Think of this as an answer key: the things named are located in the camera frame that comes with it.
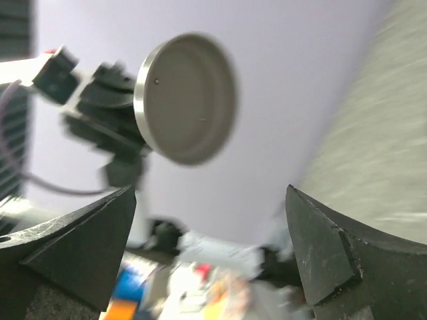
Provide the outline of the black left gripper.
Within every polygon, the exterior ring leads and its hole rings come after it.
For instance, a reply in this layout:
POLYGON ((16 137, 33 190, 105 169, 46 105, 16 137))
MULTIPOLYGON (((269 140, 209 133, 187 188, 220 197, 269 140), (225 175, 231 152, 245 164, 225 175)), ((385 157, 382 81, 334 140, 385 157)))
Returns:
POLYGON ((110 187, 140 186, 143 158, 150 151, 135 120, 134 87, 123 65, 103 63, 77 99, 79 114, 63 120, 68 133, 112 154, 102 167, 110 187))

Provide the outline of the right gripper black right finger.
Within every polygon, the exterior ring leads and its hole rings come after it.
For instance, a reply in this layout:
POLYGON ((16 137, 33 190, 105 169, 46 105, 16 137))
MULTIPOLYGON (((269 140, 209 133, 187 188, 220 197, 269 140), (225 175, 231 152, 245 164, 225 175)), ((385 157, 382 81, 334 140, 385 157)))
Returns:
POLYGON ((288 229, 317 319, 426 318, 426 245, 369 227, 288 186, 288 229))

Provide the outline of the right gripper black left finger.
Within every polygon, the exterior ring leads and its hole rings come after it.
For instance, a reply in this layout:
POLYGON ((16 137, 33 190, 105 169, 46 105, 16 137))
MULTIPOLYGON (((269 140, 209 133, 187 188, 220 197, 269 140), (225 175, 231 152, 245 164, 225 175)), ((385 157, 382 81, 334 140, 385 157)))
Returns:
POLYGON ((135 213, 131 187, 1 237, 2 319, 98 319, 135 213))

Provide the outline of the grey round lid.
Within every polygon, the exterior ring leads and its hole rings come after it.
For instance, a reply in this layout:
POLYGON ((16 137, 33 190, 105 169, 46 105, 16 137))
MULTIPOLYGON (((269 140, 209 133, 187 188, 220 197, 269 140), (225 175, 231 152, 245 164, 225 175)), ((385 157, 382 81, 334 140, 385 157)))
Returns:
POLYGON ((184 33, 145 58, 133 91, 141 136, 179 165, 201 165, 227 143, 238 116, 238 86, 224 48, 205 33, 184 33))

